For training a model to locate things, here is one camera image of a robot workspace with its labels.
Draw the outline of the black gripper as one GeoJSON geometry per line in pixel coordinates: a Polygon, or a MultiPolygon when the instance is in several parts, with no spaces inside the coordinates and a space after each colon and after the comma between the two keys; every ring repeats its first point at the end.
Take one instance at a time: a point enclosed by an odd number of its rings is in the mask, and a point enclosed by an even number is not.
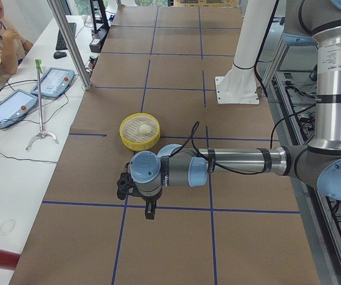
{"type": "Polygon", "coordinates": [[[158,192],[150,197],[143,197],[143,200],[146,203],[145,206],[145,218],[146,219],[154,219],[155,218],[155,209],[157,206],[157,200],[162,196],[162,192],[158,192]]]}

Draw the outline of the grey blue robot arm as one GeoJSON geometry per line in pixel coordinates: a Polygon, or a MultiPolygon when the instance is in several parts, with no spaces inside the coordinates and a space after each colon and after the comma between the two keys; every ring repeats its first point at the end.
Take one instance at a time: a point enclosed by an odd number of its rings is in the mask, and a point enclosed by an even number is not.
{"type": "Polygon", "coordinates": [[[273,172],[312,186],[341,201],[341,1],[288,1],[286,41],[318,46],[314,138],[302,146],[257,149],[187,148],[170,144],[158,153],[141,151],[126,164],[117,197],[140,197],[153,219],[167,186],[202,186],[217,170],[241,175],[273,172]]]}

